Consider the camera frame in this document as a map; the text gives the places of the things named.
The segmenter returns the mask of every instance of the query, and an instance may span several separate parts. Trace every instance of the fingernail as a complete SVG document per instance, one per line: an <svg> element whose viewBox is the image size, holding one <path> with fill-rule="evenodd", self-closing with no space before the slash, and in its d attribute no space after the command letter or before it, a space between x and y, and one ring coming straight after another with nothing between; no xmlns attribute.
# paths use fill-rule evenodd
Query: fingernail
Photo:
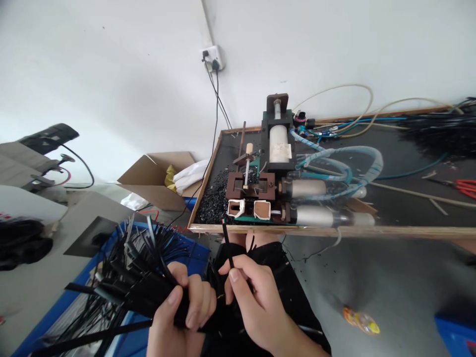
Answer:
<svg viewBox="0 0 476 357"><path fill-rule="evenodd" d="M177 297L179 296L179 290L178 289L173 289L172 292L170 293L169 297L167 298L167 302L169 305L175 304L177 301Z"/></svg>
<svg viewBox="0 0 476 357"><path fill-rule="evenodd" d="M235 282L239 278L239 271L238 269L233 268L230 270L230 279L232 282Z"/></svg>
<svg viewBox="0 0 476 357"><path fill-rule="evenodd" d="M194 312L192 315L190 315L190 317L188 318L185 324L187 325L189 329L191 329L195 326L196 323L197 323L197 313Z"/></svg>

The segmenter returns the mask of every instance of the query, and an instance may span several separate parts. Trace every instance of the cardboard box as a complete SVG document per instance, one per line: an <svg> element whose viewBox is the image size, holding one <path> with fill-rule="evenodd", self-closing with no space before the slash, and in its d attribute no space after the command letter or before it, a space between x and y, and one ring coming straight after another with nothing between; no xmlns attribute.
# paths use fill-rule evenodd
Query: cardboard box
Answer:
<svg viewBox="0 0 476 357"><path fill-rule="evenodd" d="M118 186L137 193L157 208L169 211L182 211L185 207L184 197L192 197L193 193L200 186L201 181L187 188L181 197L165 186L165 176L169 165L173 165L179 173L194 163L195 160L188 151L142 155L118 179Z"/></svg>

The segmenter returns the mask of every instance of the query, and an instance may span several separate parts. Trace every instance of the bundle of black cables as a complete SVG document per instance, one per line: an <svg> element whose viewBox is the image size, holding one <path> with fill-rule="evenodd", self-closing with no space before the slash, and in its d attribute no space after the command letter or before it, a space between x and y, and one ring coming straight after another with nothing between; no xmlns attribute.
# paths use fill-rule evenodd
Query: bundle of black cables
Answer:
<svg viewBox="0 0 476 357"><path fill-rule="evenodd" d="M409 116L399 122L409 128L405 138L415 141L425 153L439 156L476 157L476 98L468 97L463 114L451 110L447 113L430 113Z"/></svg>

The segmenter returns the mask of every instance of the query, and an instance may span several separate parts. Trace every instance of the red handle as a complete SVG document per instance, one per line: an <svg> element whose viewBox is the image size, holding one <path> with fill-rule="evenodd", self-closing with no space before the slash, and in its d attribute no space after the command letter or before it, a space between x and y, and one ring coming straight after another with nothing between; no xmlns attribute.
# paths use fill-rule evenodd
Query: red handle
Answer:
<svg viewBox="0 0 476 357"><path fill-rule="evenodd" d="M456 180L455 183L457 189L476 192L475 180Z"/></svg>

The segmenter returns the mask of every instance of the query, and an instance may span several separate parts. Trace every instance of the white label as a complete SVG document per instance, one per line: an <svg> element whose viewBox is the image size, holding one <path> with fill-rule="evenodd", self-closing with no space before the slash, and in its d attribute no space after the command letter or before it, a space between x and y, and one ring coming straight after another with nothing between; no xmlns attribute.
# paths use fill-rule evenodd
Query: white label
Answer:
<svg viewBox="0 0 476 357"><path fill-rule="evenodd" d="M291 144L285 144L285 143L275 144L273 147L273 156L284 156L288 159L292 159L293 154L291 152Z"/></svg>

